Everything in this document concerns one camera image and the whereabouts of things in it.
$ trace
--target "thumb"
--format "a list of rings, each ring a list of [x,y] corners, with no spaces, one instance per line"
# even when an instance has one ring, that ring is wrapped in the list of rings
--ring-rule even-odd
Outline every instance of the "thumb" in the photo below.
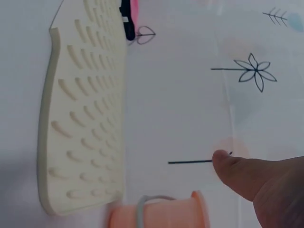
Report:
[[[222,182],[249,201],[279,172],[275,161],[232,157],[223,150],[215,151],[212,161]]]

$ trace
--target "pink spool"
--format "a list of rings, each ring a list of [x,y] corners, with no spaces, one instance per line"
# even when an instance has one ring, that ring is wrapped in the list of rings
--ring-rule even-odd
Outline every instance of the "pink spool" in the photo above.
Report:
[[[116,208],[110,217],[109,228],[140,228],[137,226],[136,205]],[[209,228],[205,200],[200,191],[192,192],[191,198],[161,201],[143,207],[144,228]]]

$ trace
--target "white surface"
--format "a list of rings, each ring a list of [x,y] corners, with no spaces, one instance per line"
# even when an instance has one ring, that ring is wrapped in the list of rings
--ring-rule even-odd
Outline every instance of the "white surface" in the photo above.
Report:
[[[251,157],[303,155],[304,33],[272,23],[274,6],[297,12],[300,1],[140,1],[139,26],[156,37],[133,43],[127,59],[127,200],[143,194],[189,197],[201,190],[211,227],[260,227],[251,203],[220,183],[211,159],[222,139],[243,142]],[[239,83],[236,60],[270,61],[277,82]]]
[[[60,3],[0,3],[0,220],[6,228],[100,228],[107,215],[102,207],[50,217],[38,200],[38,120],[51,52],[48,29]]]
[[[65,0],[50,33],[38,185],[47,212],[66,215],[123,196],[126,40],[108,0]]]

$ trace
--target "black flower drawing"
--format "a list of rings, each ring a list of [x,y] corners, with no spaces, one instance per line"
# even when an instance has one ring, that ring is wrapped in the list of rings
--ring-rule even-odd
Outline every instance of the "black flower drawing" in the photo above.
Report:
[[[264,79],[271,82],[277,82],[276,78],[271,73],[266,71],[270,67],[270,62],[258,63],[252,53],[250,53],[248,57],[248,62],[242,60],[234,60],[234,62],[241,68],[212,68],[211,70],[244,71],[238,82],[248,82],[254,79],[256,86],[261,93],[264,90]]]

